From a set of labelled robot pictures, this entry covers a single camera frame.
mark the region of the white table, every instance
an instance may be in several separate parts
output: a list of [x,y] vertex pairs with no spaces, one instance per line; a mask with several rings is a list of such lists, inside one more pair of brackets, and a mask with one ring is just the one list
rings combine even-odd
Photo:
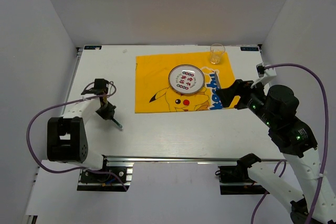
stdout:
[[[139,55],[209,51],[208,46],[102,46],[84,50],[69,100],[80,98],[95,78],[113,81],[117,92],[109,98],[116,105],[115,118],[123,125],[94,115],[86,124],[88,144],[98,153],[114,156],[202,157],[237,159],[255,153],[263,159],[282,154],[267,135],[268,128],[249,110],[135,114],[135,58]],[[226,47],[236,79],[258,78],[260,52]]]
[[[73,167],[43,164],[58,170]],[[76,191],[78,170],[51,174],[40,169],[26,214],[38,216],[36,224],[250,223],[261,195],[220,195],[216,170],[216,164],[138,163],[125,193]],[[290,166],[283,179],[299,188]],[[291,223],[272,195],[266,197],[255,218],[255,224],[267,223]]]

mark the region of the pokemon cloth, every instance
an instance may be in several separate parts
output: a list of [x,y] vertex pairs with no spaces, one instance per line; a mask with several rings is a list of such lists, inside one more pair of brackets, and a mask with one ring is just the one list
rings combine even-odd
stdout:
[[[228,54],[224,53],[219,64],[210,63],[210,52],[188,54],[137,56],[135,69],[135,112],[176,112],[222,109],[215,91],[218,89],[216,72],[222,88],[234,81]],[[169,84],[170,71],[178,65],[194,65],[201,69],[205,85],[194,94],[180,94]],[[235,98],[229,108],[237,104]]]

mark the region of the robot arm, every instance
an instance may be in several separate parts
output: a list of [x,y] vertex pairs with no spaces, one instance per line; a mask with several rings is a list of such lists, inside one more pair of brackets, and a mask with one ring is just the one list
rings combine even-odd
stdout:
[[[257,66],[257,69],[260,73],[263,67]],[[225,108],[230,106],[235,96],[240,96],[235,108],[250,109],[269,127],[268,135],[290,163],[303,190],[304,198],[301,196],[301,200],[297,201],[302,194],[287,183],[280,182],[282,179],[275,179],[271,175],[272,171],[264,174],[264,167],[261,167],[262,164],[255,158],[244,167],[245,173],[281,202],[290,212],[294,223],[304,223],[319,178],[320,158],[317,141],[310,127],[295,116],[299,100],[294,96],[293,91],[286,86],[274,85],[265,95],[264,85],[272,79],[270,76],[273,77],[274,73],[265,76],[266,79],[260,78],[256,82],[236,80],[229,88],[218,89],[216,94]],[[333,221],[336,221],[336,196],[324,176],[311,223],[335,223]]]
[[[108,93],[109,82],[96,79],[93,88],[83,91],[82,95],[102,95]],[[47,126],[47,156],[50,161],[72,163],[90,169],[102,169],[103,155],[89,148],[85,124],[97,113],[104,120],[112,120],[116,106],[99,97],[76,103],[69,111],[58,118],[50,118]]]

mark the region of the plate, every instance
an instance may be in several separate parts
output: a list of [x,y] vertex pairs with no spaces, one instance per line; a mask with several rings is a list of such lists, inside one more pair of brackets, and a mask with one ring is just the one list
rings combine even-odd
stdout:
[[204,74],[193,65],[179,65],[169,73],[169,84],[178,93],[193,94],[204,86]]

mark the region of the clear plastic cup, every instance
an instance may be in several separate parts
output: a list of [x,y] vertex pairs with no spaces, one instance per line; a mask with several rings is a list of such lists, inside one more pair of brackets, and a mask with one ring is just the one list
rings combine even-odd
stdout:
[[222,44],[212,44],[210,46],[210,62],[218,64],[223,58],[225,47]]

